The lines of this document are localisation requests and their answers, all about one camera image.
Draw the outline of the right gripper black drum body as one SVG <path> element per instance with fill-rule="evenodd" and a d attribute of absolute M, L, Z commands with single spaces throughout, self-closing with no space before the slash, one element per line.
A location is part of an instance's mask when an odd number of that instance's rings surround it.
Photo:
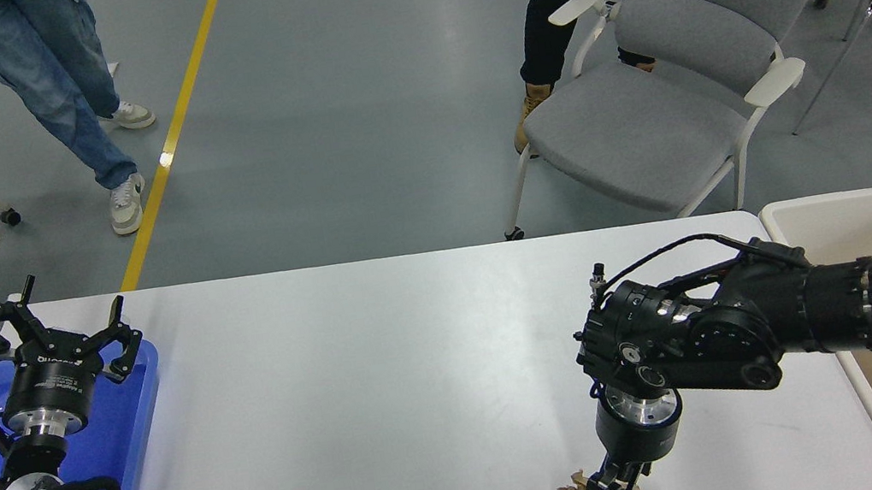
<path fill-rule="evenodd" d="M 599 406 L 596 416 L 603 469 L 665 457 L 675 445 L 681 418 L 676 395 Z"/>

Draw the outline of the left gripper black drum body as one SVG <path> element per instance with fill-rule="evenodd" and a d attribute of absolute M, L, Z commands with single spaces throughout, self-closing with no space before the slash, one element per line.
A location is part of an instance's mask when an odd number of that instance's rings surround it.
<path fill-rule="evenodd" d="M 96 352 L 72 359 L 79 342 L 56 342 L 47 351 L 36 341 L 14 352 L 15 375 L 3 408 L 6 426 L 18 425 L 18 416 L 34 411 L 63 411 L 70 416 L 90 415 L 97 375 L 104 361 Z"/>

